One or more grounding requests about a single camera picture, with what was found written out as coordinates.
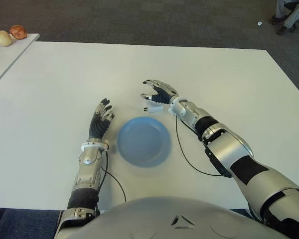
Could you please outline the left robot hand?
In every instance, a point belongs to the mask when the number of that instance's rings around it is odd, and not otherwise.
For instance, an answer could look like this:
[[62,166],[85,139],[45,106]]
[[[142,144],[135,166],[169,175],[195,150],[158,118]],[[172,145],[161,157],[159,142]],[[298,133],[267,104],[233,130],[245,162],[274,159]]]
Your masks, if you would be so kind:
[[110,100],[104,98],[97,105],[89,126],[89,140],[103,139],[111,121],[115,117]]

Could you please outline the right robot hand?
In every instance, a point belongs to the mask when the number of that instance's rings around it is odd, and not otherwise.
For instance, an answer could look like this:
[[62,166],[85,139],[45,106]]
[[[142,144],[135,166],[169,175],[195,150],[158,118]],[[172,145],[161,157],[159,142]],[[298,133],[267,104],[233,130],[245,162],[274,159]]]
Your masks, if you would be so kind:
[[161,104],[170,104],[179,96],[178,92],[172,86],[160,80],[146,80],[143,81],[143,84],[151,86],[156,91],[154,95],[142,93],[141,97],[145,100]]

